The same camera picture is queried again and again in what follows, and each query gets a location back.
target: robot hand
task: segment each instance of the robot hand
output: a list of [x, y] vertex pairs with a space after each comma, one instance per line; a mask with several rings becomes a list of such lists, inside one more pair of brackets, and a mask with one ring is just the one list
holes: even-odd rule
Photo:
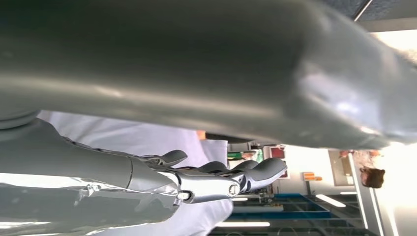
[[263, 188], [287, 170], [285, 162], [270, 158], [261, 163], [245, 161], [228, 170], [221, 162], [209, 162], [199, 168], [170, 168], [187, 155], [174, 150], [163, 156], [138, 157], [149, 168], [176, 183], [177, 198], [185, 203], [200, 203], [235, 197], [240, 193]]

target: brown object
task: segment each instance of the brown object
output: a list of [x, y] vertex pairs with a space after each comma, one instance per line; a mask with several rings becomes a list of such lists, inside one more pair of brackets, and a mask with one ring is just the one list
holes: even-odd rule
[[367, 178], [363, 186], [368, 188], [381, 188], [384, 183], [385, 170], [373, 169], [373, 168], [362, 168], [360, 170], [362, 174], [366, 174]]

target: white shirt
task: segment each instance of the white shirt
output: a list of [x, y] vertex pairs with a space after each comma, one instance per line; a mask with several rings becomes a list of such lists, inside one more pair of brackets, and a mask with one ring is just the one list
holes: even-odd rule
[[[176, 165], [200, 167], [210, 161], [226, 164], [225, 141], [200, 142], [194, 130], [59, 112], [41, 112], [39, 118], [51, 123], [70, 139], [93, 148], [135, 155], [163, 155], [175, 149], [188, 158]], [[232, 213], [231, 200], [182, 204], [167, 221], [123, 229], [106, 230], [98, 236], [205, 236]]]

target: ceiling light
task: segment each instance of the ceiling light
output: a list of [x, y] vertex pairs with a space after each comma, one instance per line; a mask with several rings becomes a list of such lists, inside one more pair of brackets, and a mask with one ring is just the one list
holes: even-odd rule
[[332, 204], [333, 206], [336, 206], [336, 207], [346, 207], [346, 205], [345, 205], [345, 204], [343, 204], [343, 203], [341, 203], [341, 202], [339, 202], [339, 201], [336, 201], [336, 200], [335, 200], [335, 199], [333, 199], [333, 198], [329, 198], [328, 196], [325, 196], [325, 195], [323, 195], [323, 194], [316, 195], [316, 197], [317, 197], [318, 199], [321, 199], [321, 200], [323, 200], [323, 201], [327, 202], [327, 203]]
[[247, 201], [247, 198], [232, 198], [232, 201], [243, 202], [243, 201]]
[[356, 195], [357, 192], [341, 192], [341, 195]]
[[217, 227], [269, 227], [269, 222], [220, 222]]

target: green object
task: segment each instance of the green object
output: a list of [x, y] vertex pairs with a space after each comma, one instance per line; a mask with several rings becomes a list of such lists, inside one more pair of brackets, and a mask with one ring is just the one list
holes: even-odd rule
[[229, 160], [242, 160], [242, 152], [229, 152], [227, 154], [227, 159]]

